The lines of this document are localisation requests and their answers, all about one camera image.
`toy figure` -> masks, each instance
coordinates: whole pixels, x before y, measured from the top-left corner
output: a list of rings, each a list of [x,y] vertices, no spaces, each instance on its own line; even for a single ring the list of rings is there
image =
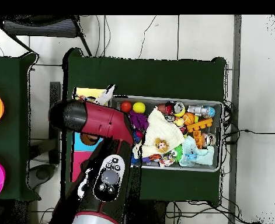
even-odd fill
[[[215,109],[213,107],[189,106],[187,111],[204,118],[213,118],[215,116]]]
[[[216,144],[216,136],[212,133],[206,134],[202,133],[201,135],[201,142],[203,144],[203,147],[214,146]]]
[[[184,115],[185,113],[185,106],[182,102],[175,102],[174,105],[173,105],[173,111],[174,111],[174,114],[176,117],[181,117]]]
[[[168,101],[165,104],[159,104],[158,111],[162,112],[163,114],[174,114],[173,102]]]
[[[177,151],[173,149],[170,153],[166,154],[163,159],[159,161],[160,167],[168,167],[172,165],[176,161],[176,157]]]
[[[168,144],[165,140],[160,140],[160,138],[155,139],[155,146],[157,147],[158,151],[161,153],[165,153],[168,151]]]
[[[168,122],[173,122],[176,119],[176,117],[174,115],[171,115],[171,114],[165,114],[164,118]]]
[[[176,124],[179,127],[179,129],[181,130],[183,135],[187,134],[187,128],[184,125],[183,118],[176,117],[176,120],[173,123]]]
[[[143,115],[142,113],[136,113],[133,110],[128,113],[128,116],[130,122],[136,129],[145,131],[148,128],[149,123],[147,116]]]

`chair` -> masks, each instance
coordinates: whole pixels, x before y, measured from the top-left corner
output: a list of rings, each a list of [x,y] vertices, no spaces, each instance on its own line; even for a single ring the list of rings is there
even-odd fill
[[[16,36],[79,37],[91,57],[92,53],[79,25],[79,15],[1,16],[0,29],[23,48],[34,52]]]

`red ball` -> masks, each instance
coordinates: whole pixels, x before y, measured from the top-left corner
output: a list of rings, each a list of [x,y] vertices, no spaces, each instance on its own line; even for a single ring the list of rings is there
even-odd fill
[[[132,105],[129,101],[122,102],[121,104],[121,111],[124,113],[128,113],[132,109]]]

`white cloth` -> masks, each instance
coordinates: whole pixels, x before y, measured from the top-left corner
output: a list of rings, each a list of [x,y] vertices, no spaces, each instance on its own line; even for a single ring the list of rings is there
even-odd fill
[[[164,119],[163,114],[158,111],[157,107],[153,109],[148,117],[149,127],[145,134],[145,142],[142,146],[142,158],[148,157],[154,154],[160,153],[155,146],[155,139],[160,138],[160,140],[165,140],[169,145],[167,152],[171,151],[175,147],[184,143],[184,136],[181,130],[172,122],[167,122]],[[138,150],[141,146],[141,142],[133,147],[133,154],[136,159],[138,159]]]

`yellow ball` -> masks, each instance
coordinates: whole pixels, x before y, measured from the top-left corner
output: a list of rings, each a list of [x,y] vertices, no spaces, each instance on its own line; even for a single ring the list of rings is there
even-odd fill
[[[136,113],[144,113],[145,112],[145,105],[142,102],[136,102],[133,105],[133,111]]]

